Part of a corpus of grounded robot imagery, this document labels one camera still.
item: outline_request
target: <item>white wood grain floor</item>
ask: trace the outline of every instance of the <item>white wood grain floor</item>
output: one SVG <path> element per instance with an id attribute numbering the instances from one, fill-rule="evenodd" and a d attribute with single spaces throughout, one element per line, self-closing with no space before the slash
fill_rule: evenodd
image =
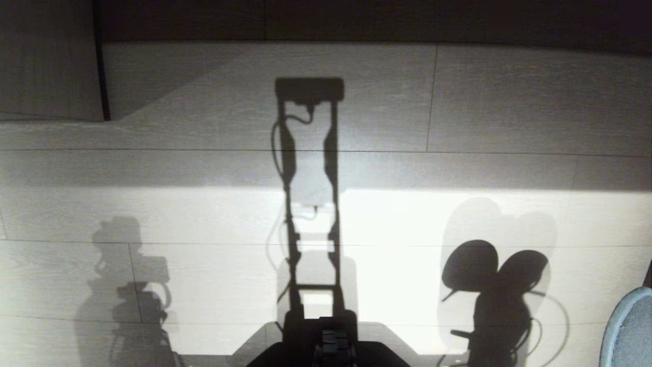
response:
<path id="1" fill-rule="evenodd" d="M 450 330 L 473 329 L 477 293 L 441 302 L 450 291 L 441 272 L 477 238 L 501 264 L 523 249 L 549 261 L 540 285 L 549 297 L 526 296 L 542 325 L 527 366 L 560 348 L 554 366 L 596 365 L 613 308 L 643 282 L 648 59 L 167 42 L 110 44 L 105 55 L 114 121 L 0 124 L 4 365 L 109 366 L 116 333 L 156 332 L 153 294 L 170 302 L 164 329 L 178 353 L 236 353 L 224 366 L 244 366 L 279 340 L 270 326 L 286 278 L 270 152 L 279 76 L 345 82 L 342 273 L 361 338 L 412 366 L 432 365 L 417 354 L 462 353 Z M 301 149 L 318 149 L 311 131 L 293 132 Z M 302 152 L 301 164 L 319 172 L 322 153 Z M 148 285 L 136 291 L 135 281 Z M 147 348 L 123 351 L 146 366 Z"/>

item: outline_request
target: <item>wall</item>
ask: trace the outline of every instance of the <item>wall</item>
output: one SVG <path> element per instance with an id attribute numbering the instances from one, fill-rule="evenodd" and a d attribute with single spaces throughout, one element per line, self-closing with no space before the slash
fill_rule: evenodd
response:
<path id="1" fill-rule="evenodd" d="M 441 276 L 468 240 L 489 241 L 500 264 L 523 249 L 548 260 L 546 297 L 526 296 L 542 330 L 528 366 L 595 365 L 613 308 L 643 282 L 648 59 L 230 42 L 115 43 L 104 55 L 113 121 L 0 125 L 4 365 L 110 365 L 116 335 L 159 331 L 147 302 L 169 298 L 160 283 L 171 295 L 163 329 L 182 355 L 234 355 L 223 365 L 239 366 L 278 341 L 269 323 L 284 192 L 270 134 L 280 76 L 345 83 L 343 276 L 361 338 L 413 366 L 434 365 L 418 355 L 461 355 L 450 330 L 473 330 L 478 293 L 442 302 Z M 301 164 L 319 172 L 320 136 L 293 134 Z M 150 284 L 137 293 L 139 281 Z M 146 344 L 113 355 L 145 358 Z"/>
<path id="2" fill-rule="evenodd" d="M 102 119 L 90 1 L 3 1 L 0 65 L 0 120 Z"/>
<path id="3" fill-rule="evenodd" d="M 95 0 L 94 4 L 105 42 L 461 42 L 652 54 L 652 27 L 645 7 L 638 3 Z"/>

